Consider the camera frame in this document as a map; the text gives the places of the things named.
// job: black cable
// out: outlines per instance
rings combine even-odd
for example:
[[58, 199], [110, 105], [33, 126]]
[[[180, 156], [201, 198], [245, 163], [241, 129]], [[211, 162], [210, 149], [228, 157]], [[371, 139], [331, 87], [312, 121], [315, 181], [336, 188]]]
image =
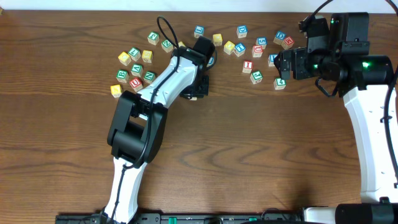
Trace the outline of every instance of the black cable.
[[386, 2], [388, 4], [390, 4], [390, 6], [392, 7], [392, 9], [396, 12], [397, 16], [398, 16], [398, 7], [391, 1], [391, 0], [386, 0]]
[[114, 222], [113, 217], [116, 214], [116, 208], [118, 207], [119, 204], [119, 196], [120, 196], [120, 189], [122, 187], [122, 181], [123, 181], [123, 177], [124, 177], [124, 173], [126, 172], [126, 166], [123, 165], [123, 169], [122, 169], [122, 174], [120, 175], [120, 180], [119, 180], [119, 186], [118, 186], [118, 192], [116, 193], [116, 200], [114, 202], [114, 207], [113, 207], [113, 211], [112, 211], [112, 216], [111, 216], [111, 222]]
[[[397, 6], [391, 1], [391, 0], [386, 0], [388, 4], [393, 8], [393, 10], [396, 12], [398, 16], [398, 8]], [[389, 105], [390, 105], [390, 99], [392, 95], [392, 91], [394, 90], [394, 87], [397, 83], [398, 79], [398, 66], [396, 68], [396, 72], [394, 74], [394, 77], [392, 78], [390, 84], [388, 85], [388, 90], [386, 94], [386, 99], [384, 100], [384, 117], [381, 118], [380, 122], [384, 122], [384, 129], [386, 131], [386, 139], [387, 139], [387, 146], [388, 150], [390, 152], [390, 157], [391, 157], [391, 162], [392, 162], [392, 167], [394, 168], [394, 172], [396, 175], [397, 182], [394, 184], [394, 187], [397, 188], [398, 185], [398, 164], [397, 164], [397, 159], [394, 153], [394, 148], [392, 147], [392, 139], [391, 139], [391, 132], [390, 132], [390, 124], [389, 120], [391, 117], [389, 116]]]
[[[167, 24], [167, 26], [169, 27], [171, 33], [173, 34], [175, 43], [173, 43], [173, 42], [166, 36], [166, 34], [163, 32], [163, 29], [161, 28], [160, 23], [159, 23], [159, 19], [162, 19], [162, 20]], [[180, 53], [179, 53], [180, 47], [178, 46], [177, 36], [175, 35], [175, 32], [174, 32], [172, 26], [169, 24], [169, 22], [168, 22], [163, 16], [158, 16], [157, 19], [156, 19], [156, 22], [157, 22], [157, 26], [158, 26], [159, 29], [160, 29], [160, 32], [163, 34], [163, 36], [166, 38], [166, 40], [168, 40], [168, 41], [177, 49], [177, 50], [175, 51], [175, 52], [176, 52], [176, 57], [177, 57], [177, 64], [175, 65], [174, 69], [170, 72], [170, 74], [167, 75], [166, 78], [164, 78], [164, 79], [159, 83], [159, 85], [157, 85], [157, 87], [154, 88], [154, 91], [152, 92], [152, 96], [150, 97], [150, 102], [149, 102], [149, 105], [150, 105], [150, 106], [149, 106], [149, 114], [148, 114], [148, 121], [147, 121], [147, 122], [148, 122], [147, 137], [146, 137], [145, 144], [144, 144], [144, 148], [143, 148], [143, 150], [142, 150], [142, 152], [141, 152], [141, 155], [140, 155], [140, 156], [138, 157], [138, 159], [136, 160], [136, 164], [137, 164], [137, 163], [138, 163], [138, 164], [141, 163], [141, 160], [144, 158], [144, 154], [145, 154], [145, 152], [146, 152], [146, 150], [147, 150], [147, 148], [148, 148], [148, 144], [149, 144], [149, 140], [150, 140], [150, 132], [151, 132], [151, 129], [152, 129], [152, 111], [153, 111], [153, 107], [154, 107], [155, 95], [156, 95], [156, 93], [158, 92], [159, 88], [160, 88], [160, 87], [161, 87], [161, 86], [162, 86], [162, 85], [163, 85], [163, 84], [164, 84], [164, 83], [177, 71], [178, 66], [180, 65]], [[133, 168], [133, 167], [134, 167], [134, 164], [131, 165], [131, 166], [129, 166], [129, 167], [127, 167], [127, 168], [130, 169], [130, 168]]]
[[282, 213], [282, 211], [281, 211], [279, 208], [267, 208], [267, 209], [261, 214], [261, 220], [264, 220], [264, 216], [265, 216], [267, 213], [269, 213], [270, 210], [278, 211], [278, 212], [280, 213], [280, 215], [282, 215], [282, 217], [283, 217], [285, 220], [288, 220], [288, 219], [286, 218], [286, 216]]
[[304, 20], [304, 27], [307, 28], [308, 25], [312, 22], [312, 20], [315, 18], [315, 15], [323, 8], [325, 7], [327, 4], [331, 3], [333, 0], [327, 0], [325, 1], [321, 6], [318, 7], [317, 10], [315, 10], [310, 16], [308, 16], [305, 20]]
[[215, 64], [216, 64], [216, 62], [217, 62], [217, 50], [216, 50], [216, 49], [214, 49], [214, 51], [215, 51], [214, 62], [213, 62], [213, 64], [212, 64], [212, 65], [210, 65], [209, 67], [207, 67], [206, 71], [208, 71], [208, 70], [210, 70], [211, 68], [213, 68], [213, 67], [214, 67], [214, 65], [215, 65]]
[[[160, 26], [159, 19], [162, 19], [162, 20], [167, 24], [167, 26], [169, 27], [171, 33], [173, 34], [173, 37], [174, 37], [174, 41], [175, 41], [175, 42], [172, 42], [172, 41], [166, 36], [166, 34], [163, 32], [163, 29], [162, 29], [161, 26]], [[142, 149], [141, 155], [138, 157], [138, 159], [136, 159], [136, 162], [135, 162], [134, 164], [140, 164], [140, 163], [141, 163], [141, 160], [144, 158], [144, 154], [145, 154], [145, 152], [146, 152], [146, 150], [147, 150], [147, 148], [148, 148], [148, 144], [149, 144], [149, 141], [150, 141], [150, 132], [152, 131], [152, 112], [153, 112], [153, 110], [154, 110], [154, 99], [155, 99], [156, 93], [158, 92], [159, 88], [161, 88], [161, 86], [162, 86], [162, 85], [163, 85], [163, 84], [164, 84], [164, 83], [177, 71], [178, 66], [180, 65], [180, 53], [179, 53], [180, 47], [178, 46], [177, 36], [175, 35], [175, 32], [174, 32], [172, 26], [170, 25], [170, 23], [169, 23], [163, 16], [159, 16], [159, 17], [156, 19], [156, 22], [157, 22], [157, 26], [158, 26], [159, 29], [160, 29], [160, 32], [163, 34], [163, 36], [166, 38], [166, 40], [168, 40], [168, 41], [177, 49], [177, 50], [175, 51], [175, 52], [176, 52], [175, 56], [177, 57], [177, 63], [175, 64], [175, 67], [174, 67], [174, 69], [170, 72], [170, 74], [168, 74], [168, 75], [166, 76], [166, 78], [164, 78], [164, 79], [157, 85], [157, 87], [154, 88], [154, 91], [152, 92], [152, 96], [150, 97], [150, 102], [149, 102], [149, 112], [148, 112], [148, 120], [147, 120], [147, 122], [148, 122], [148, 124], [147, 124], [147, 125], [148, 125], [147, 137], [146, 137], [145, 144], [144, 144], [144, 147], [143, 147], [143, 149]], [[125, 166], [125, 165], [123, 165], [123, 170], [122, 170], [122, 174], [121, 174], [121, 176], [120, 176], [120, 181], [119, 181], [119, 186], [118, 186], [118, 192], [117, 192], [117, 194], [116, 194], [116, 201], [115, 201], [115, 203], [114, 203], [114, 208], [113, 208], [113, 212], [112, 212], [112, 216], [111, 216], [111, 222], [114, 221], [114, 220], [113, 220], [113, 217], [114, 217], [115, 214], [116, 214], [116, 208], [117, 208], [118, 203], [119, 203], [120, 188], [121, 188], [121, 185], [122, 185], [123, 176], [124, 176], [125, 171], [128, 170], [128, 169], [132, 169], [132, 168], [137, 168], [137, 169], [139, 168], [139, 167], [134, 166], [134, 164], [131, 165], [131, 166]]]

